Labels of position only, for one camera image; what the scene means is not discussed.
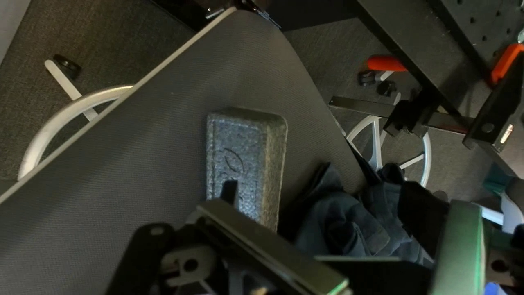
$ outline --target hole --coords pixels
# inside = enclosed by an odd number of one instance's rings
[[[507,272],[507,266],[505,266],[504,261],[492,261],[492,262],[491,262],[491,269],[492,269],[494,272]]]
[[[186,272],[194,272],[198,269],[198,261],[196,259],[188,259],[183,262],[183,270]]]

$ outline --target gray fabric surface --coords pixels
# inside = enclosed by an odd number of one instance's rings
[[[1,292],[101,293],[139,225],[180,226],[204,198],[206,115],[230,105],[286,118],[284,198],[319,162],[335,162],[348,192],[361,184],[283,34],[235,13],[0,207]]]

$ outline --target orange clip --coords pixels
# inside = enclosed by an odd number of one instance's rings
[[[366,59],[366,69],[373,72],[407,72],[394,56],[371,56]]]
[[[491,71],[491,84],[496,85],[499,80],[504,79],[505,72],[509,71],[514,59],[524,52],[524,44],[510,44],[505,48],[501,59],[497,59],[496,66]]]

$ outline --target green object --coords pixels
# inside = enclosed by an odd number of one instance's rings
[[[484,231],[479,207],[464,202],[451,202],[428,293],[482,293],[484,252]]]

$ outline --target speckled gray block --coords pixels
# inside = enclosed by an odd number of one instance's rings
[[[235,207],[276,231],[288,126],[284,118],[229,108],[207,116],[207,198],[237,180]]]

